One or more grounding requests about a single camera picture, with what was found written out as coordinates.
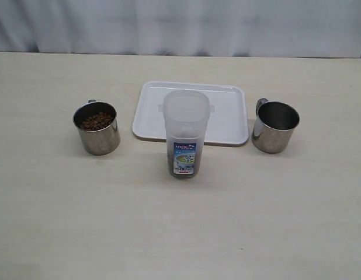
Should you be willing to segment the steel mug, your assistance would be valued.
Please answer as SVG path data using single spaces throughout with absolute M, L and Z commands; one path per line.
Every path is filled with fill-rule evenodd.
M 256 120 L 251 140 L 265 153 L 283 152 L 299 125 L 300 115 L 290 105 L 261 98 L 256 103 Z
M 88 153 L 106 155 L 119 146 L 117 111 L 111 104 L 90 99 L 76 110 L 72 120 Z

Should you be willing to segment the clear plastic container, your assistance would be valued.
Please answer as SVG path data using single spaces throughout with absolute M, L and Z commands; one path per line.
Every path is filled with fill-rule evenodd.
M 210 118 L 208 97 L 195 90 L 175 90 L 162 105 L 169 173 L 180 179 L 196 176 Z

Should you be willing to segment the white plastic tray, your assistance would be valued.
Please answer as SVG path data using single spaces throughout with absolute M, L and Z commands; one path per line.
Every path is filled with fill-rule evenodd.
M 165 141 L 162 104 L 174 90 L 196 90 L 205 94 L 211 105 L 205 144 L 241 146 L 249 138 L 247 107 L 244 92 L 231 85 L 208 85 L 150 81 L 141 88 L 132 131 L 140 139 Z

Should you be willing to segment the white curtain backdrop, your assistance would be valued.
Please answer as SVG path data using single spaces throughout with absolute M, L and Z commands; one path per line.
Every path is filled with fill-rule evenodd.
M 0 51 L 361 58 L 361 1 L 0 1 Z

